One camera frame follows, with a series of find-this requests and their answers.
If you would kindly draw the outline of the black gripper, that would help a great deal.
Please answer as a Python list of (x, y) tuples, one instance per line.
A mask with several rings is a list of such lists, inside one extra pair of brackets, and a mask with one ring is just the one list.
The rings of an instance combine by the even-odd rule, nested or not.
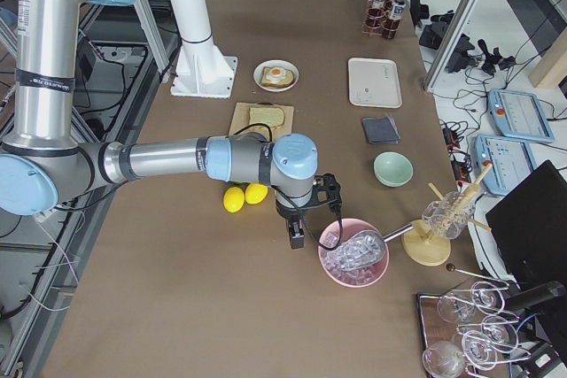
[(303, 210), (295, 200), (285, 194), (276, 195), (276, 210), (286, 220), (291, 248), (303, 249), (305, 244)]

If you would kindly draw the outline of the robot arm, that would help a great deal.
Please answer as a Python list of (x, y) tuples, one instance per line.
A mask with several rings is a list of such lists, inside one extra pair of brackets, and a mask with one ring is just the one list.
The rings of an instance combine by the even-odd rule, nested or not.
[(75, 69), (84, 4), (126, 6), (136, 0), (19, 0), (12, 130), (1, 141), (1, 206), (28, 216), (107, 185), (144, 177), (203, 172), (219, 181), (258, 182), (276, 192), (290, 244), (304, 244), (307, 209), (315, 205), (317, 149), (305, 135), (272, 135), (271, 122), (252, 118), (242, 131), (169, 143), (80, 143), (74, 111), (118, 118), (128, 97), (118, 71), (111, 99), (96, 99), (86, 73)]

